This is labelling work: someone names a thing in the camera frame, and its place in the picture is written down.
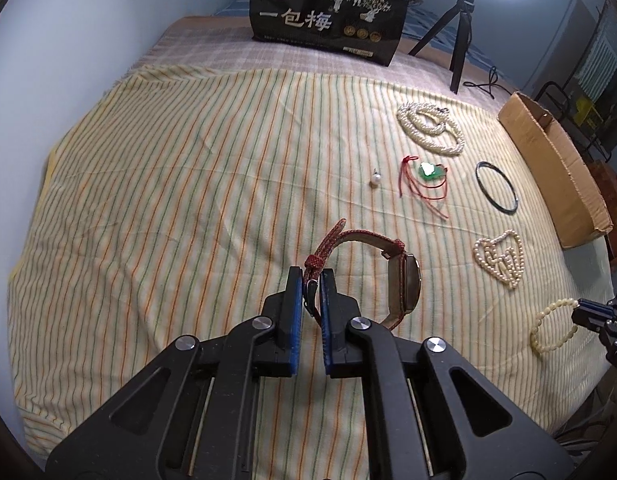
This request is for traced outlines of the plaid beige bed sheet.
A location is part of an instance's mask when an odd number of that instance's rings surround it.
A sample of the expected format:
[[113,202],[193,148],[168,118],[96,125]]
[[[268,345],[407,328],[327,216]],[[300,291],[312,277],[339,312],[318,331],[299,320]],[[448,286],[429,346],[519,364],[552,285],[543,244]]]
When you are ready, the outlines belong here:
[[473,82],[457,93],[449,90],[451,73],[447,70],[450,55],[431,47],[417,56],[408,51],[415,41],[403,38],[389,66],[363,58],[277,44],[253,39],[250,21],[236,16],[187,16],[171,24],[158,42],[130,68],[145,65],[194,65],[211,72],[238,72],[255,68],[276,68],[295,72],[354,75],[392,84],[429,91],[497,113],[505,104],[514,85],[502,81],[498,87],[481,90],[488,73],[467,64],[462,78]]

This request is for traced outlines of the small pearl earring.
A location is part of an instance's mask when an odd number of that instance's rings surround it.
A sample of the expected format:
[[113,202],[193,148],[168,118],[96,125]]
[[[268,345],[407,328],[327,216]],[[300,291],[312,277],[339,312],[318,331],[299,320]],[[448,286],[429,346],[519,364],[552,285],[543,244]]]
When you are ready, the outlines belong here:
[[382,185],[382,174],[377,169],[373,170],[369,180],[369,186],[376,190],[377,188],[381,188]]

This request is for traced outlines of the black clothes rack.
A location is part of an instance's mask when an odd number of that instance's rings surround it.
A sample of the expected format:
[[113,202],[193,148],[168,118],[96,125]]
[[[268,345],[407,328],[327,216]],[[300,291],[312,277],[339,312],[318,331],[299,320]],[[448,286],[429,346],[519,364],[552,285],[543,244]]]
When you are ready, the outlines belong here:
[[617,145],[617,2],[571,0],[534,84],[588,158]]

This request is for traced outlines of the yellow striped blanket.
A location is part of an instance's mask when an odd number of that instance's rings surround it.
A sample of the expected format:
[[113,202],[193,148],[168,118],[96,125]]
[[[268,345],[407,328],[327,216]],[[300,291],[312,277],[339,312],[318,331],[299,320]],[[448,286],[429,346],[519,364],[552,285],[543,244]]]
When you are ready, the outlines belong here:
[[[30,449],[49,455],[175,337],[258,313],[342,218],[419,260],[397,334],[445,338],[543,428],[608,370],[560,306],[611,298],[604,241],[563,249],[497,113],[354,75],[146,66],[51,150],[10,276]],[[525,255],[514,290],[472,252],[507,230]]]

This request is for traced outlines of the white pearl necklace heart pile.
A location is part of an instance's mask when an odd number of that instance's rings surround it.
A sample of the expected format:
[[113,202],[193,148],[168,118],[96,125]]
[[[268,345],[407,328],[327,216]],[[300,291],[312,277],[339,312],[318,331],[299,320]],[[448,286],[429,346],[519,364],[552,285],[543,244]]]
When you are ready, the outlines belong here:
[[509,290],[517,289],[525,271],[521,237],[507,230],[494,238],[479,238],[473,245],[477,265]]

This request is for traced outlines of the brown cardboard box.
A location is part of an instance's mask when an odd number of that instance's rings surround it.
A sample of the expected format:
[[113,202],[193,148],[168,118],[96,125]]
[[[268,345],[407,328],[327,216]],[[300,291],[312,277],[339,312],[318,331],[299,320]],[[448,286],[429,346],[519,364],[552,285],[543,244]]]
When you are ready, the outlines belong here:
[[575,248],[609,234],[613,222],[598,185],[552,114],[515,92],[498,119],[531,170],[561,246]]

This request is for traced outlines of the black printed snack bag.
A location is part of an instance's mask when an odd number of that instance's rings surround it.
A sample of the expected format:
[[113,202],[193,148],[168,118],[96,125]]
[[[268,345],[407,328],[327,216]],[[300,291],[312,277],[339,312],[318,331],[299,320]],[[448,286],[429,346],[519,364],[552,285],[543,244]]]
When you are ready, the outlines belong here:
[[408,0],[250,0],[254,38],[364,58],[388,66]]

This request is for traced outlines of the red strap wristwatch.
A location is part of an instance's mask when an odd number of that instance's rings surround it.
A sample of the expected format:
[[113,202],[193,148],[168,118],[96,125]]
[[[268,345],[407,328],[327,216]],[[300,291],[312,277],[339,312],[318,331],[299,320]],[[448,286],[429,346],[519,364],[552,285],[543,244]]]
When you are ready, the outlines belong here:
[[398,238],[389,237],[368,230],[345,229],[346,219],[340,219],[322,239],[317,249],[304,262],[303,298],[307,312],[321,324],[321,314],[316,308],[318,278],[325,270],[325,264],[333,250],[344,243],[358,242],[381,250],[382,257],[389,263],[389,314],[381,324],[394,330],[404,317],[409,315],[419,302],[421,274],[417,258],[407,252],[405,244]]

